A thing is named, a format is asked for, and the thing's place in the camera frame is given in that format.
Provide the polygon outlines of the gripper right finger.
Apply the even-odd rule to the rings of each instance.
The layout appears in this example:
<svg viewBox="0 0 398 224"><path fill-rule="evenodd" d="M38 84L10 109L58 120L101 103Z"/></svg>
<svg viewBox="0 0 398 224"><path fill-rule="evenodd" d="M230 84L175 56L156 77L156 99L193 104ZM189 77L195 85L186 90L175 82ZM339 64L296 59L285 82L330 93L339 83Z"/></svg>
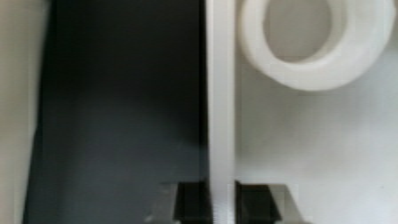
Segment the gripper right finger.
<svg viewBox="0 0 398 224"><path fill-rule="evenodd" d="M236 224L305 224L287 186L236 183Z"/></svg>

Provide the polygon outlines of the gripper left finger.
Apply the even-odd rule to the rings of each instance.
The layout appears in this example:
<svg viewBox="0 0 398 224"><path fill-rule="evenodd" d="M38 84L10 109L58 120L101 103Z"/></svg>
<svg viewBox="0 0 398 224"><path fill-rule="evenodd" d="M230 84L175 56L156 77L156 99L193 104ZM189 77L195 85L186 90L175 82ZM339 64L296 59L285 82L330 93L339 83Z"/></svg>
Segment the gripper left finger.
<svg viewBox="0 0 398 224"><path fill-rule="evenodd" d="M207 186L202 181L163 183L145 224L212 224Z"/></svg>

